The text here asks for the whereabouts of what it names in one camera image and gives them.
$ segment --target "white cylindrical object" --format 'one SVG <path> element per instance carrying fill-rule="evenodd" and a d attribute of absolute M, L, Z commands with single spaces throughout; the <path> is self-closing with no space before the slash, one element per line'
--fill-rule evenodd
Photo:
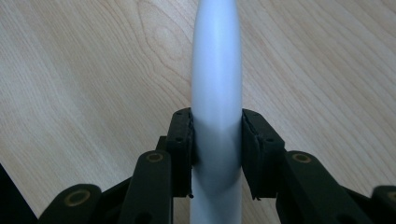
<path fill-rule="evenodd" d="M 236 0 L 200 0 L 191 111 L 198 162 L 191 223 L 241 223 L 242 65 Z"/>

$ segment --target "screw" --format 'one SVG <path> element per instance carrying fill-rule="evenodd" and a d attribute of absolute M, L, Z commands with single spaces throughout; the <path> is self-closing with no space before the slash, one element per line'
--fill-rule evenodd
<path fill-rule="evenodd" d="M 149 154 L 146 157 L 146 159 L 148 159 L 148 161 L 150 161 L 150 162 L 161 161 L 163 159 L 163 154 L 157 153 L 157 152 L 153 152 L 153 153 Z"/>
<path fill-rule="evenodd" d="M 308 156 L 306 156 L 306 155 L 304 155 L 304 154 L 301 154 L 301 153 L 293 154 L 293 155 L 292 155 L 292 158 L 293 158 L 295 161 L 302 162 L 302 163 L 309 163 L 309 162 L 312 161 L 311 158 L 309 158 Z"/>
<path fill-rule="evenodd" d="M 69 193 L 64 198 L 64 204 L 68 207 L 74 207 L 85 203 L 91 197 L 91 193 L 87 189 L 78 189 Z"/>

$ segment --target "wooden table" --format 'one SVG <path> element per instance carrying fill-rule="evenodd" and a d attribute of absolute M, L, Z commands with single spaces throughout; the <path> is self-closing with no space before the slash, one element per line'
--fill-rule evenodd
<path fill-rule="evenodd" d="M 365 195 L 396 184 L 396 2 L 238 1 L 244 107 Z M 39 216 L 108 189 L 190 106 L 197 0 L 0 3 L 0 162 Z M 274 200 L 244 223 L 277 223 Z M 177 199 L 176 223 L 189 200 Z"/>

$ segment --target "black mechanical part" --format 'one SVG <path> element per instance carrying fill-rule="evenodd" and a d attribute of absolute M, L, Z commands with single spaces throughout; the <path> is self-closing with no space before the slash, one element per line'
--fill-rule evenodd
<path fill-rule="evenodd" d="M 118 224 L 173 222 L 171 156 L 163 150 L 142 154 L 125 195 Z"/>
<path fill-rule="evenodd" d="M 285 142 L 261 114 L 242 112 L 242 169 L 251 196 L 275 198 Z"/>
<path fill-rule="evenodd" d="M 194 129 L 189 108 L 173 114 L 166 136 L 166 151 L 172 158 L 173 196 L 192 197 L 191 153 L 194 146 Z"/>
<path fill-rule="evenodd" d="M 338 185 L 314 156 L 287 152 L 284 146 L 260 114 L 243 109 L 242 168 L 251 195 L 276 197 L 282 224 L 396 223 L 395 186 L 377 187 L 365 197 Z M 193 147 L 192 115 L 186 108 L 174 114 L 156 150 L 139 157 L 133 177 L 103 193 L 95 185 L 66 189 L 38 223 L 172 223 L 173 197 L 191 195 Z M 0 223 L 35 223 L 4 169 L 0 177 Z"/>
<path fill-rule="evenodd" d="M 95 185 L 79 184 L 62 191 L 38 220 L 38 224 L 105 223 L 97 209 L 102 191 Z"/>
<path fill-rule="evenodd" d="M 35 214 L 0 164 L 0 223 L 37 223 Z"/>
<path fill-rule="evenodd" d="M 373 223 L 314 156 L 287 152 L 281 170 L 276 210 L 282 223 Z"/>

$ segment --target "wood grain surface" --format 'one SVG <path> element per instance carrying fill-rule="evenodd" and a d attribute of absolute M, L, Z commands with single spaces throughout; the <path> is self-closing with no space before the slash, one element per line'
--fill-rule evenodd
<path fill-rule="evenodd" d="M 0 162 L 39 216 L 108 189 L 190 106 L 198 1 L 1 0 Z M 365 195 L 396 185 L 396 2 L 238 1 L 244 107 Z M 274 200 L 243 222 L 278 223 Z M 177 199 L 175 223 L 188 223 Z"/>

